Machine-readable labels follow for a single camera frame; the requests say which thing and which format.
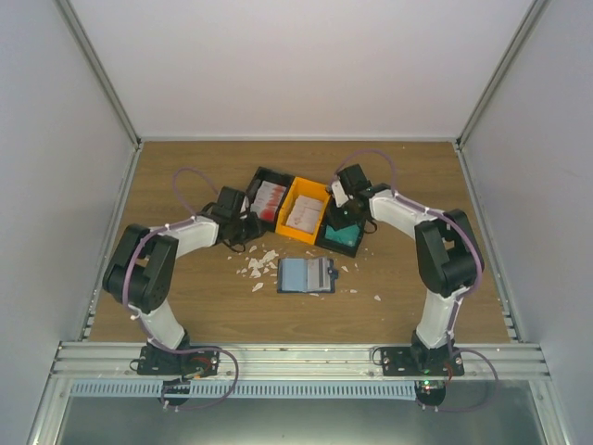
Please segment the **blue card holder wallet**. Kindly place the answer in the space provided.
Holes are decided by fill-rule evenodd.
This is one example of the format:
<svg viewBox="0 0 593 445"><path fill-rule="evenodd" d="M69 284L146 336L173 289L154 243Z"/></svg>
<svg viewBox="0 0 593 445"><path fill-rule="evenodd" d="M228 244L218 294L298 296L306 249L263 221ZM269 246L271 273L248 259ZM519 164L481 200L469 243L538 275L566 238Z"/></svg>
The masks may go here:
<svg viewBox="0 0 593 445"><path fill-rule="evenodd" d="M307 290L307 260L306 258L283 258L278 261L277 292L280 294L324 294L335 292L335 282L339 278L339 272L334 267L334 261L330 258L331 289L329 291L308 291Z"/></svg>

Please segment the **white blossom VIP card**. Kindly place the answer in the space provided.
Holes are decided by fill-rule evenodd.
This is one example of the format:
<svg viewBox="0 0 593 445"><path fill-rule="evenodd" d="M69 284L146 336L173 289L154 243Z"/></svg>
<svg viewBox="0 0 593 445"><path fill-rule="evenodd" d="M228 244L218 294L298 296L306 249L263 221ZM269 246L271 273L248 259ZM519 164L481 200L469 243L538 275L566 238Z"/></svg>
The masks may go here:
<svg viewBox="0 0 593 445"><path fill-rule="evenodd" d="M308 291L329 291L331 289L331 277L329 273L330 262L326 257L319 257L307 260L307 290Z"/></svg>

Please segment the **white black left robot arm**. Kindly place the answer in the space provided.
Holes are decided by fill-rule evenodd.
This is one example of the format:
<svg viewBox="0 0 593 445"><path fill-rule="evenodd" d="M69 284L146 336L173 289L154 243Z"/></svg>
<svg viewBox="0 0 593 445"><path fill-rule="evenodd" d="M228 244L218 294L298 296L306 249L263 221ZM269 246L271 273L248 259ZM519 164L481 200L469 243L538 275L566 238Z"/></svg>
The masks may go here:
<svg viewBox="0 0 593 445"><path fill-rule="evenodd" d="M263 232L246 193L224 186L215 201L184 221L127 226L104 272L103 290L141 326L147 345L159 352L159 364L181 374L197 351L189 348L168 302L176 261L218 245L237 252Z"/></svg>

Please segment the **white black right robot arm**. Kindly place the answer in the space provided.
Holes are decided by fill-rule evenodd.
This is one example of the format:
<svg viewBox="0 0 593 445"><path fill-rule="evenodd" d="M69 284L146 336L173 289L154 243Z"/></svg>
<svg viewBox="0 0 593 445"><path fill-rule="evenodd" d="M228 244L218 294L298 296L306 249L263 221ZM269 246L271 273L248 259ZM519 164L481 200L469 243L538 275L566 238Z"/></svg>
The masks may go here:
<svg viewBox="0 0 593 445"><path fill-rule="evenodd" d="M466 213L436 210L404 197L393 186L373 185L358 164L336 172L328 191L333 227L386 223L415 242L426 298L411 337L410 364L420 375L433 374L452 354L461 304L480 285L484 271Z"/></svg>

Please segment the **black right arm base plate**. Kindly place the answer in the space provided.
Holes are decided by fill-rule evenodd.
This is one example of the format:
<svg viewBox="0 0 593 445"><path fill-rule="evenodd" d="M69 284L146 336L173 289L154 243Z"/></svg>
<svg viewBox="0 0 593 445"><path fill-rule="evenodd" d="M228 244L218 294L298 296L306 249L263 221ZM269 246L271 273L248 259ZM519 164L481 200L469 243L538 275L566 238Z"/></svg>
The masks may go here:
<svg viewBox="0 0 593 445"><path fill-rule="evenodd" d="M463 363L449 355L446 346L427 350L422 345L382 346L372 353L383 376L449 377L465 374Z"/></svg>

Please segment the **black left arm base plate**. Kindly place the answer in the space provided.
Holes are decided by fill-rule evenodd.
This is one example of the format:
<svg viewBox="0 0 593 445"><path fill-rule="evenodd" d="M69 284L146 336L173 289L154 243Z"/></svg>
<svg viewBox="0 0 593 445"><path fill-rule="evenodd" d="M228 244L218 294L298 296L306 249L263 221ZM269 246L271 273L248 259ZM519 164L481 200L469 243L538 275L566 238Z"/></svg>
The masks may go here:
<svg viewBox="0 0 593 445"><path fill-rule="evenodd" d="M219 358L217 350L175 354L147 344L141 348L140 356L131 360L130 369L138 375L206 377L218 373Z"/></svg>

